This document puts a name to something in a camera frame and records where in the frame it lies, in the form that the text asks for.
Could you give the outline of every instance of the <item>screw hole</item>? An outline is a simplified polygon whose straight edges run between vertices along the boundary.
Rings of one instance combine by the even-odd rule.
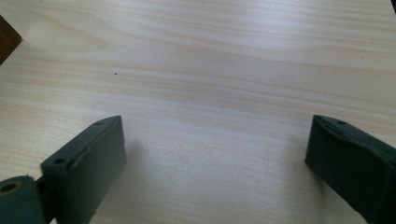
[[[63,163],[65,163],[65,162],[66,162],[65,159],[60,158],[60,159],[58,159],[58,160],[55,161],[55,164],[60,165],[60,164],[63,164]]]
[[[15,184],[15,183],[10,183],[10,184],[7,184],[7,185],[3,186],[3,187],[0,189],[0,192],[6,193],[6,192],[9,192],[9,191],[15,189],[16,187],[17,187],[17,184]]]

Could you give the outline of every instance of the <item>light wood grain surface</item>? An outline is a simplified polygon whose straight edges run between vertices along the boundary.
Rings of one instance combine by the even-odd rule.
[[[396,146],[389,0],[1,0],[0,178],[122,115],[105,223],[364,220],[304,164],[312,115]]]

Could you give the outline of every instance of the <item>table surface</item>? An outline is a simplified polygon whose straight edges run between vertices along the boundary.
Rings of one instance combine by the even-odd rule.
[[[122,115],[99,223],[365,223],[304,164],[314,114],[396,146],[389,0],[3,0],[0,178]]]

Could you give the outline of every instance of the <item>dark wooden object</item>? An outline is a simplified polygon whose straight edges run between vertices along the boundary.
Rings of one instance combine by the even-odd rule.
[[[21,36],[0,16],[0,64],[21,43]]]

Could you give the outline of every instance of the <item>wood grain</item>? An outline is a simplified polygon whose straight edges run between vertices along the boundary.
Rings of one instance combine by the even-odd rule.
[[[312,115],[396,146],[389,0],[3,0],[0,178],[122,115],[92,223],[364,223],[304,164]]]

